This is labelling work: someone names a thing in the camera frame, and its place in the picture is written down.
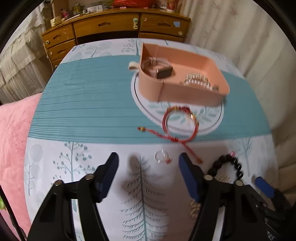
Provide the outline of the gold rhinestone hair claw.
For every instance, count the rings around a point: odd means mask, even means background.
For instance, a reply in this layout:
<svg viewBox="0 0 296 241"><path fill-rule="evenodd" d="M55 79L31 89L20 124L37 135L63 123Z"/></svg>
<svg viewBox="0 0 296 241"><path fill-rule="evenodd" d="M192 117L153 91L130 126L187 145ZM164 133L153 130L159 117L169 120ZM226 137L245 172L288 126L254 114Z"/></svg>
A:
<svg viewBox="0 0 296 241"><path fill-rule="evenodd" d="M199 72L187 74L185 79L180 81L180 85L195 85L209 91L219 92L219 85L211 85L208 77Z"/></svg>

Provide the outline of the rose gold smart watch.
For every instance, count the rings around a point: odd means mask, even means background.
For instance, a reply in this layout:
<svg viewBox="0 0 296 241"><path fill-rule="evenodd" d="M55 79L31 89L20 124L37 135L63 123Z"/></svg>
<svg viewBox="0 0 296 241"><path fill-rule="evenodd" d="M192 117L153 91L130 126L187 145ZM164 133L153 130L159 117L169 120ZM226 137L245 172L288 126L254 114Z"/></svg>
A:
<svg viewBox="0 0 296 241"><path fill-rule="evenodd" d="M166 58L149 57L143 60L141 63L131 61L128 64L129 70L141 69L150 77L156 79L164 79L171 76L173 72L173 66Z"/></svg>

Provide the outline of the tree print tablecloth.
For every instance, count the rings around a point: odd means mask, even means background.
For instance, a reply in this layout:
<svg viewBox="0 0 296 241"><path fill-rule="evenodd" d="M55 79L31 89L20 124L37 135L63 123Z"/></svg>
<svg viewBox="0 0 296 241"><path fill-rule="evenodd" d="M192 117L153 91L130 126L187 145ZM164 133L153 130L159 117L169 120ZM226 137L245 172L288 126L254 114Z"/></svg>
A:
<svg viewBox="0 0 296 241"><path fill-rule="evenodd" d="M191 198L179 170L184 147L140 132L162 131L170 102L152 102L138 91L138 61L144 40L118 39L75 45L50 78L32 119L24 161L30 220L53 183L78 181L106 162L112 152L119 167L107 197L98 205L110 240L187 240L194 225ZM258 176L278 185L271 131L252 88L224 56L192 45L155 44L212 58L230 93L215 108L191 105L200 126L190 147L207 171L232 151L243 182Z"/></svg>

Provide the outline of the pink plastic tray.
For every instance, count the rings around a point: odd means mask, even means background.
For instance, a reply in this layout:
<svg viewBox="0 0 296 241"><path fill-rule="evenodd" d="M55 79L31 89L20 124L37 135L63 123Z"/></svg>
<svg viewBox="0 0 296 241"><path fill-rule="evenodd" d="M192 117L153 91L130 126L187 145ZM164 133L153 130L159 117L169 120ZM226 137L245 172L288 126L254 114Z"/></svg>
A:
<svg viewBox="0 0 296 241"><path fill-rule="evenodd" d="M173 72L168 78L156 79L139 69L138 88L147 100L218 106L230 93L229 84L211 58L185 50L144 43L140 63L149 57L166 58L173 66ZM206 75L211 85L219 85L219 92L195 85L180 85L180 81L192 72Z"/></svg>

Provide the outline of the pink blanket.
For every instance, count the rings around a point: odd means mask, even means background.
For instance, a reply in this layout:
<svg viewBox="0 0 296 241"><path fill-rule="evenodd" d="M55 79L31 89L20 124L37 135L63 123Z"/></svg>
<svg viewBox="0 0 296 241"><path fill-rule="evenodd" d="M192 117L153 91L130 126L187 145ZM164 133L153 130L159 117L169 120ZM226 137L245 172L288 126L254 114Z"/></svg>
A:
<svg viewBox="0 0 296 241"><path fill-rule="evenodd" d="M1 186L25 234L31 222L27 211L23 165L28 133L41 94L1 105Z"/></svg>

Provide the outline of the white lace covered furniture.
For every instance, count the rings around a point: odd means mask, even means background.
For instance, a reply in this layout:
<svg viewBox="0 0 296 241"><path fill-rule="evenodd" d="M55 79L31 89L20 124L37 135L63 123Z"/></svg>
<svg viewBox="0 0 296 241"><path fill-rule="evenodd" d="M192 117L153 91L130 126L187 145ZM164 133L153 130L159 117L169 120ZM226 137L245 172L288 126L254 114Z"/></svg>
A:
<svg viewBox="0 0 296 241"><path fill-rule="evenodd" d="M1 52L1 103L19 101L44 90L52 68L47 59L41 34L50 23L38 5L17 27Z"/></svg>

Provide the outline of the cream floral curtain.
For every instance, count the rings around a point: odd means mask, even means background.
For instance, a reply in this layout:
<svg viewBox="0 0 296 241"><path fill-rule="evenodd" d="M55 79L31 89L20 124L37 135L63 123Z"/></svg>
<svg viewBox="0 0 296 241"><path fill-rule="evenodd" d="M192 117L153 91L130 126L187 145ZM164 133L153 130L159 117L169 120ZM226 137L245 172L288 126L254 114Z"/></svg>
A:
<svg viewBox="0 0 296 241"><path fill-rule="evenodd" d="M247 79L272 130L279 188L295 202L295 49L254 1L180 1L189 44L230 59Z"/></svg>

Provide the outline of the wooden desk with drawers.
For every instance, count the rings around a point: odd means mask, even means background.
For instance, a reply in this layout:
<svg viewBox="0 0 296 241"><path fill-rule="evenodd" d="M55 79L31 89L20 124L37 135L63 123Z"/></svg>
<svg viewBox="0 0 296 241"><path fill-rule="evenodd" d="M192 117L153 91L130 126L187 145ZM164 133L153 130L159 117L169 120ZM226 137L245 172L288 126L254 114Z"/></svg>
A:
<svg viewBox="0 0 296 241"><path fill-rule="evenodd" d="M42 35L53 68L72 47L97 40L120 38L162 39L184 42L190 18L161 9L107 9L84 14L51 27Z"/></svg>

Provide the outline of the red plastic bag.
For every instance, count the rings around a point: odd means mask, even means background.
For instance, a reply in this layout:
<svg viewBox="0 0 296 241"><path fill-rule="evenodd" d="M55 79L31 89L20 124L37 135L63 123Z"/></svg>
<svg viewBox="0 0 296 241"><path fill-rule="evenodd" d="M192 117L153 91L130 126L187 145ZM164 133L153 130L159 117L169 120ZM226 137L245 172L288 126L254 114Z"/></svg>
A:
<svg viewBox="0 0 296 241"><path fill-rule="evenodd" d="M151 8L155 0L115 0L112 4L114 8Z"/></svg>

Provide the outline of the red patterned paper cup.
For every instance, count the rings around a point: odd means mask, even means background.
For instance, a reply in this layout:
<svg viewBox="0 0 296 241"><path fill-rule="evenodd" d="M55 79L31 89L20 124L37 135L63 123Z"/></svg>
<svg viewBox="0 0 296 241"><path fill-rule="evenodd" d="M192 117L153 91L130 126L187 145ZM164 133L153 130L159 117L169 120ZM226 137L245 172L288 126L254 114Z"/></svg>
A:
<svg viewBox="0 0 296 241"><path fill-rule="evenodd" d="M166 9L168 11L176 11L179 0L166 0Z"/></svg>

